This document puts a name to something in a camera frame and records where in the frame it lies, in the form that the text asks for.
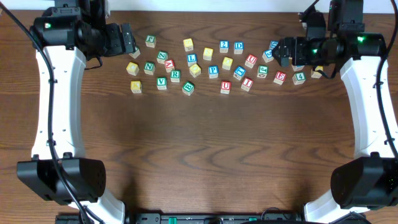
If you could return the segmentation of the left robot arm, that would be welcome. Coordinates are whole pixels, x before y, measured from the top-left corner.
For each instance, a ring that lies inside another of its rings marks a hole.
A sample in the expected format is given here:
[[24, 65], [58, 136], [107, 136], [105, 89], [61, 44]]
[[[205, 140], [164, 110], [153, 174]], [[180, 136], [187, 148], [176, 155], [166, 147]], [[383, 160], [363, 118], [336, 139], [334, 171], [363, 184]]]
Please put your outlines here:
[[93, 58], [133, 53], [131, 26], [108, 24], [106, 0], [56, 1], [27, 29], [40, 73], [39, 120], [29, 161], [17, 177], [45, 201], [78, 210], [59, 223], [132, 223], [106, 187], [102, 161], [89, 159], [81, 136], [81, 85]]

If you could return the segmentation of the red E block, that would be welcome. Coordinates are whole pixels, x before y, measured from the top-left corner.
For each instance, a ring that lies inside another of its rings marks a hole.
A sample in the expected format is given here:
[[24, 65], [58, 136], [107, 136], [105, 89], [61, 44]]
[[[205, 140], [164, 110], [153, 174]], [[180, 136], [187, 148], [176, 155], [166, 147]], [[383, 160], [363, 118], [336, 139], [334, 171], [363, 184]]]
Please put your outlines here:
[[278, 85], [282, 85], [286, 79], [286, 76], [287, 75], [284, 72], [277, 71], [275, 78], [274, 78], [274, 83], [276, 83]]

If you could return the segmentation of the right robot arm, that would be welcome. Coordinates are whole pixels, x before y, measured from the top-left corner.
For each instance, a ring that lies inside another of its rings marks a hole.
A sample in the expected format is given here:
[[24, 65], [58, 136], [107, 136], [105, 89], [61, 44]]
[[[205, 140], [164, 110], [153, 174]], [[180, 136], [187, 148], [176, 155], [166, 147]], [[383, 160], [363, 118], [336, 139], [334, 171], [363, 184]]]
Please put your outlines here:
[[387, 58], [392, 42], [366, 32], [363, 2], [334, 0], [324, 16], [314, 5], [299, 14], [303, 37], [285, 37], [273, 48], [280, 66], [307, 65], [345, 85], [354, 126], [354, 158], [336, 168], [330, 189], [306, 203], [303, 223], [363, 222], [364, 213], [397, 205], [397, 121], [389, 91]]

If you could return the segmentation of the green N block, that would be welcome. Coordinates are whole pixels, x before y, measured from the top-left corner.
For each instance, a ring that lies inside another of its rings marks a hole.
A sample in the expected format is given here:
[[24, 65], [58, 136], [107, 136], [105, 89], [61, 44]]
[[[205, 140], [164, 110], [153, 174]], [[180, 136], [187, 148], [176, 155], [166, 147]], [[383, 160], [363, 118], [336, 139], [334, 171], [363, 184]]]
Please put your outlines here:
[[146, 62], [144, 66], [144, 73], [148, 75], [154, 75], [155, 73], [155, 64], [152, 62]]

